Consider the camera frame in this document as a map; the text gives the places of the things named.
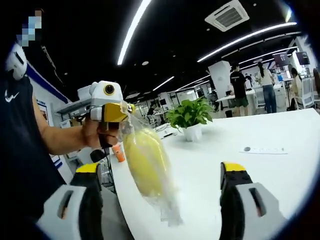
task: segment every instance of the air conditioner vent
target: air conditioner vent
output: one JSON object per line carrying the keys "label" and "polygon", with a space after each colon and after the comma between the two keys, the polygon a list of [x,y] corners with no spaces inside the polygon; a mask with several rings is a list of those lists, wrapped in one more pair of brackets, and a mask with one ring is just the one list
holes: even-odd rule
{"label": "air conditioner vent", "polygon": [[210,14],[205,21],[222,32],[226,32],[249,19],[239,0],[232,0]]}

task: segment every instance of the office desk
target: office desk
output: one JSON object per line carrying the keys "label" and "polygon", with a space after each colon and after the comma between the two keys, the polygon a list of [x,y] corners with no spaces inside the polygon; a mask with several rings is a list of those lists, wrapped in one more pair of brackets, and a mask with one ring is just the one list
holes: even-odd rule
{"label": "office desk", "polygon": [[[279,200],[287,219],[308,196],[320,159],[320,115],[314,109],[214,119],[202,132],[198,143],[186,142],[182,133],[163,140],[184,221],[178,227],[160,221],[159,210],[140,195],[127,162],[111,156],[118,199],[136,240],[218,240],[223,161],[243,165]],[[288,154],[241,153],[247,146],[283,147]]]}
{"label": "office desk", "polygon": [[[274,90],[278,90],[278,89],[280,89],[282,87],[282,84],[281,83],[279,83],[279,84],[275,84],[274,86],[273,86],[273,89]],[[249,105],[248,105],[248,113],[249,113],[249,115],[250,115],[250,113],[251,113],[251,115],[252,115],[252,113],[254,112],[254,107],[255,107],[255,99],[254,99],[254,95],[255,95],[255,90],[254,89],[252,89],[252,90],[250,90],[250,91],[245,91],[245,94],[246,94],[246,96],[247,96],[247,100],[248,100],[248,103],[249,103]],[[220,117],[220,114],[221,114],[221,106],[222,106],[222,101],[226,101],[226,100],[231,100],[231,99],[235,99],[236,97],[235,97],[235,95],[229,95],[229,96],[225,96],[225,97],[222,97],[222,98],[219,98],[218,100],[216,100],[216,102],[219,102],[219,117]]]}

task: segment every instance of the shorts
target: shorts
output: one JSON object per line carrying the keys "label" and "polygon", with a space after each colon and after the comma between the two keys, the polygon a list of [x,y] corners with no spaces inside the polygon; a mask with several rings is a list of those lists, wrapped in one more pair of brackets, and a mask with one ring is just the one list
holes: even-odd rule
{"label": "shorts", "polygon": [[241,107],[241,106],[242,107],[246,107],[246,106],[249,105],[248,99],[247,99],[246,96],[243,97],[243,98],[235,98],[234,101],[235,101],[235,106],[236,107]]}

